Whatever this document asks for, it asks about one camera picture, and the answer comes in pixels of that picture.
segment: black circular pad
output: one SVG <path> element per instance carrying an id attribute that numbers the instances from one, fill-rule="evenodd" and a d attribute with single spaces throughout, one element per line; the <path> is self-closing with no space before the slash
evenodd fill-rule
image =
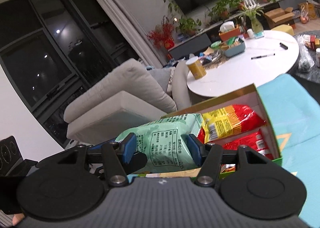
<path id="1" fill-rule="evenodd" d="M 17 200 L 25 213 L 50 220 L 80 216 L 96 207 L 103 195 L 102 182 L 75 165 L 41 168 L 17 189 Z"/>
<path id="2" fill-rule="evenodd" d="M 229 175 L 220 194 L 237 212 L 265 220 L 298 215 L 307 197 L 298 178 L 270 163 L 249 165 Z"/>
<path id="3" fill-rule="evenodd" d="M 11 154 L 10 154 L 10 151 L 6 145 L 1 146 L 1 154 L 2 154 L 2 157 L 6 163 L 11 162 Z"/>
<path id="4" fill-rule="evenodd" d="M 16 145 L 11 141 L 10 142 L 10 150 L 12 152 L 12 154 L 17 154 L 17 148 L 16 148 Z"/>

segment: white round table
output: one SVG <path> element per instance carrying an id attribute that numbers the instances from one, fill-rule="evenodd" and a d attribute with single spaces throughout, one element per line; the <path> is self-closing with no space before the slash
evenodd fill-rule
<path id="1" fill-rule="evenodd" d="M 246 39 L 243 53 L 231 57 L 217 68 L 206 70 L 207 74 L 195 80 L 188 74 L 188 88 L 201 96 L 217 97 L 252 83 L 256 87 L 265 84 L 283 73 L 287 73 L 299 56 L 299 45 L 295 38 L 280 31 L 265 30 L 260 39 Z M 288 50 L 280 47 L 285 44 Z M 268 54 L 275 56 L 251 60 L 251 57 Z"/>

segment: curtain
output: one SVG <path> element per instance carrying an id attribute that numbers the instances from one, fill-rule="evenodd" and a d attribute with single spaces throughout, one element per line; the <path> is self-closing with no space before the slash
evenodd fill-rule
<path id="1" fill-rule="evenodd" d="M 97 2 L 145 64 L 155 68 L 162 68 L 166 64 L 164 56 L 155 50 L 147 39 L 145 30 L 121 0 L 97 0 Z"/>

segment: white bottle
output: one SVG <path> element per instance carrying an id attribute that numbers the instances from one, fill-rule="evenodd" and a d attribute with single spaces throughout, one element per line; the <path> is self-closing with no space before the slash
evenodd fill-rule
<path id="1" fill-rule="evenodd" d="M 316 50 L 316 66 L 320 67 L 320 48 Z"/>
<path id="2" fill-rule="evenodd" d="M 249 28 L 249 29 L 247 30 L 247 33 L 248 33 L 250 39 L 253 39 L 253 38 L 254 38 L 254 33 L 253 33 L 253 31 L 252 31 L 251 28 Z"/>

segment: yellow canister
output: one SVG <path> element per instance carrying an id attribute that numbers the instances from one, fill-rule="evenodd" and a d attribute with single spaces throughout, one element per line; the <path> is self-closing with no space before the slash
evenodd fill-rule
<path id="1" fill-rule="evenodd" d="M 198 56 L 189 59 L 186 62 L 186 65 L 188 66 L 195 79 L 200 79 L 207 74 L 201 62 L 199 61 Z"/>

